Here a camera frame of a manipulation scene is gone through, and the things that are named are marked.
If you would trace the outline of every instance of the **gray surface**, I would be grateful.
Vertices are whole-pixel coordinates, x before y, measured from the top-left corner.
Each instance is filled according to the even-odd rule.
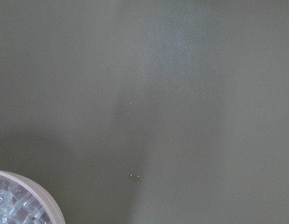
[[[0,169],[68,224],[289,224],[289,1],[0,0]]]

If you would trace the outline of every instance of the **clear plastic piece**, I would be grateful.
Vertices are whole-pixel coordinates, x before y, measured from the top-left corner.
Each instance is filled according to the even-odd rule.
[[[51,224],[38,200],[24,187],[0,175],[0,224]]]

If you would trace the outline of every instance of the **gray table surface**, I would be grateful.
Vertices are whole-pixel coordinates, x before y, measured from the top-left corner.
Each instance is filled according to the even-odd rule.
[[[0,169],[68,224],[289,224],[289,0],[0,0]]]

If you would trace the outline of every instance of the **water droplet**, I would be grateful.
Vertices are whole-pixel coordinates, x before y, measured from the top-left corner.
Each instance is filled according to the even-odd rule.
[[[136,175],[136,174],[130,174],[129,179],[135,183],[140,183],[141,182],[141,175]]]

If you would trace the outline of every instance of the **round container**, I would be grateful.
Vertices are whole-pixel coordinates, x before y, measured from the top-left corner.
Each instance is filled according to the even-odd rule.
[[[59,206],[53,197],[43,187],[36,182],[18,174],[0,170],[0,175],[15,181],[30,192],[42,205],[52,224],[65,224],[65,220]]]

